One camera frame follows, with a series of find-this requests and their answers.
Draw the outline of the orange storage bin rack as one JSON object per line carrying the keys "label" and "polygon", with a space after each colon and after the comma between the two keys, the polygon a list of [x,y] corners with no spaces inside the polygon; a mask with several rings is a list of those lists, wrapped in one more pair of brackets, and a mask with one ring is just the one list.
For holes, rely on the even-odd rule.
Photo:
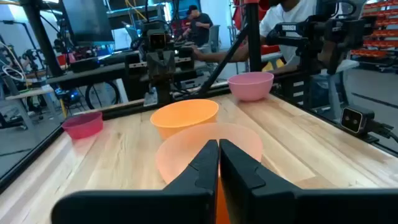
{"label": "orange storage bin rack", "polygon": [[363,46],[352,50],[351,56],[378,63],[398,59],[398,0],[366,0],[360,16],[375,23]]}

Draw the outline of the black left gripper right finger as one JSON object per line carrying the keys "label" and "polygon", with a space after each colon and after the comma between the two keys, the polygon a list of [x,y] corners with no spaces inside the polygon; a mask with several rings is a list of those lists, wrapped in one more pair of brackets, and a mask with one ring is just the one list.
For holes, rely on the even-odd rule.
{"label": "black left gripper right finger", "polygon": [[227,139],[220,150],[242,224],[398,224],[398,189],[301,189]]}

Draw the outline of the yellow-orange plastic cup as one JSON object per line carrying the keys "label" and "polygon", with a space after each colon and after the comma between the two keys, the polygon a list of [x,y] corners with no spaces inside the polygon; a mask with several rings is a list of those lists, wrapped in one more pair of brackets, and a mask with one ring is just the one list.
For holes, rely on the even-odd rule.
{"label": "yellow-orange plastic cup", "polygon": [[198,124],[215,123],[219,104],[207,99],[183,100],[163,106],[150,117],[161,138],[167,138]]}

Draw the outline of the dark flat monitor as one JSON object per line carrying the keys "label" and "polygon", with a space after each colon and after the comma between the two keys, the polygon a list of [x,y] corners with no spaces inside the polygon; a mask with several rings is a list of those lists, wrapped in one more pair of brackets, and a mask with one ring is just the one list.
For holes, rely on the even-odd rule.
{"label": "dark flat monitor", "polygon": [[103,0],[60,0],[60,4],[74,44],[94,46],[114,43]]}

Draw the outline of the black upright frame post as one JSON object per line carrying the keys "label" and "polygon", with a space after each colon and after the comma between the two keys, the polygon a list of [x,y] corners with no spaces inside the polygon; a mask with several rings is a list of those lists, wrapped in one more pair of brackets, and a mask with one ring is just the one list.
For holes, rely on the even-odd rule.
{"label": "black upright frame post", "polygon": [[34,31],[35,37],[52,75],[56,77],[62,76],[64,72],[57,61],[57,57],[40,15],[41,10],[48,9],[49,7],[46,6],[42,0],[19,0],[19,3],[28,18],[32,30]]}
{"label": "black upright frame post", "polygon": [[249,66],[251,72],[261,71],[261,43],[259,35],[259,0],[244,0],[248,28]]}

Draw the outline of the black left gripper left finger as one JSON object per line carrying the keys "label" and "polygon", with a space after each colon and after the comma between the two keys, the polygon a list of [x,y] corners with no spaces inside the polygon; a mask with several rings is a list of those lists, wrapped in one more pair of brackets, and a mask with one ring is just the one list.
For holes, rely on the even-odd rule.
{"label": "black left gripper left finger", "polygon": [[215,224],[218,143],[209,140],[162,190],[86,190],[61,198],[52,224]]}

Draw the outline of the person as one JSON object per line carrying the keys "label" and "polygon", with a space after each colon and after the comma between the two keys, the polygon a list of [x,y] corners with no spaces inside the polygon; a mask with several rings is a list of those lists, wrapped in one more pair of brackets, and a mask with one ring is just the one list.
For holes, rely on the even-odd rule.
{"label": "person", "polygon": [[213,26],[209,15],[200,12],[196,5],[191,5],[187,11],[187,19],[187,29],[179,39],[187,39],[198,47],[208,43],[210,28]]}
{"label": "person", "polygon": [[[266,44],[267,34],[275,27],[276,24],[281,22],[303,22],[309,16],[315,15],[317,9],[317,0],[269,0],[270,8],[267,10],[266,15],[259,23],[259,44],[246,43],[244,46],[239,47],[229,62],[243,62],[249,58],[249,47],[260,47]],[[333,49],[335,43],[325,41],[322,51],[318,54],[318,60],[315,65],[320,68],[327,68],[330,66]],[[296,47],[279,45],[282,56],[287,60],[287,64],[283,67],[270,71],[275,76],[285,72],[293,72],[298,69],[300,58],[296,55]],[[215,62],[221,63],[227,52],[218,52],[212,54],[204,54],[199,51],[195,46],[192,46],[193,58],[202,62]]]}

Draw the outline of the large peach-orange plastic bowl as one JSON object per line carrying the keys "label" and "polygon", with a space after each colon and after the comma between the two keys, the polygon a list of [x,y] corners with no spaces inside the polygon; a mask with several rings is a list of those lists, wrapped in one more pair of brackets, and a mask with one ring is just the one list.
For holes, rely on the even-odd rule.
{"label": "large peach-orange plastic bowl", "polygon": [[221,182],[220,145],[232,145],[260,161],[262,141],[254,131],[232,123],[206,123],[192,126],[174,134],[162,143],[155,156],[156,165],[168,185],[183,172],[209,140],[215,140],[218,143],[219,152],[215,224],[231,224]]}

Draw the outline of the black round wheel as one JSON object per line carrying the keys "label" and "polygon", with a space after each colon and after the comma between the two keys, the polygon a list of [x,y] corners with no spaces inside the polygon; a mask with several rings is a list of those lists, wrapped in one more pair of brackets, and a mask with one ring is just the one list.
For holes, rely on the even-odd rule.
{"label": "black round wheel", "polygon": [[119,88],[113,81],[88,85],[84,97],[87,106],[92,110],[121,102]]}

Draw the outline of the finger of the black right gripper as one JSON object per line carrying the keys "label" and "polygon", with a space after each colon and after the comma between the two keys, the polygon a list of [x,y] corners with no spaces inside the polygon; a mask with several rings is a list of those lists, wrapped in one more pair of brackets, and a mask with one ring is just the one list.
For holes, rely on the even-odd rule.
{"label": "finger of the black right gripper", "polygon": [[169,80],[175,72],[175,52],[173,50],[163,51],[164,74]]}
{"label": "finger of the black right gripper", "polygon": [[149,52],[146,54],[147,59],[147,68],[148,68],[148,75],[151,81],[157,82],[159,81],[159,55],[156,52]]}

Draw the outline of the dark cluttered workbench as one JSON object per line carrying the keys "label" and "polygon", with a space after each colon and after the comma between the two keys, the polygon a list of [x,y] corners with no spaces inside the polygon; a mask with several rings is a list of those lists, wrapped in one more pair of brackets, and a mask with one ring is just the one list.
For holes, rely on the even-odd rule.
{"label": "dark cluttered workbench", "polygon": [[97,83],[121,79],[126,85],[130,80],[147,81],[146,63],[140,58],[139,52],[124,52],[105,57],[98,61],[99,67],[82,72],[69,71],[66,74],[49,78],[46,82],[51,87],[63,90],[88,86]]}

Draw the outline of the pink plastic bowl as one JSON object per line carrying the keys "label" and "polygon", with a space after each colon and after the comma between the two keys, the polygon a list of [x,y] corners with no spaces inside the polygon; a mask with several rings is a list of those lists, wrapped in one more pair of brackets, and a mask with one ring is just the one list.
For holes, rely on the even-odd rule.
{"label": "pink plastic bowl", "polygon": [[228,79],[232,95],[241,101],[257,101],[267,98],[274,82],[269,72],[246,72]]}

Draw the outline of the black diagonal frame brace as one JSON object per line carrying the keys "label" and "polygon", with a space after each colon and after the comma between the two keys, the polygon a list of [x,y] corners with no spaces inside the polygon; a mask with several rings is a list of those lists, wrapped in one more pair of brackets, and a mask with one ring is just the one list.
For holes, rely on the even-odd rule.
{"label": "black diagonal frame brace", "polygon": [[198,90],[198,92],[197,92],[198,95],[205,94],[211,88],[212,84],[214,84],[214,82],[216,81],[216,79],[218,78],[218,76],[220,75],[222,70],[224,69],[225,65],[228,62],[230,62],[233,55],[239,48],[240,44],[243,42],[243,40],[248,35],[248,30],[249,30],[249,27],[245,26],[243,28],[243,30],[239,33],[238,38],[234,41],[234,44],[227,51],[227,54],[224,57],[224,59],[218,64],[218,66],[215,68],[215,70],[210,75],[210,77],[207,79],[207,81],[204,84],[202,84],[201,88]]}

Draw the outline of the pink cup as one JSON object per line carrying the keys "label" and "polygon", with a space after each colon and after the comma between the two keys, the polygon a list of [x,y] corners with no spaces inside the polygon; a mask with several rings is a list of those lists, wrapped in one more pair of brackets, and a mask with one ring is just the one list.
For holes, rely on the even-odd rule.
{"label": "pink cup", "polygon": [[103,114],[97,111],[71,117],[62,128],[73,140],[88,138],[103,129]]}

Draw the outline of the white desk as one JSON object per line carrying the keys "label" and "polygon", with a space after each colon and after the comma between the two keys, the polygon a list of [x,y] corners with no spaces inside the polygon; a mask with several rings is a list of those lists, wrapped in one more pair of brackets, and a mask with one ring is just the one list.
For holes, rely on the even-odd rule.
{"label": "white desk", "polygon": [[40,88],[34,88],[32,90],[28,90],[25,93],[21,93],[18,95],[14,96],[8,96],[5,98],[7,101],[12,101],[16,106],[18,111],[20,112],[20,115],[22,116],[22,119],[24,121],[25,126],[27,129],[33,129],[34,125],[32,120],[30,119],[27,110],[24,108],[24,105],[22,104],[22,99],[27,98],[28,96],[43,96],[47,107],[49,108],[50,112],[52,113],[54,121],[59,125],[62,121],[59,119],[58,114],[55,110],[55,105],[54,102],[52,101],[50,95],[54,94],[55,91],[50,85],[44,85]]}

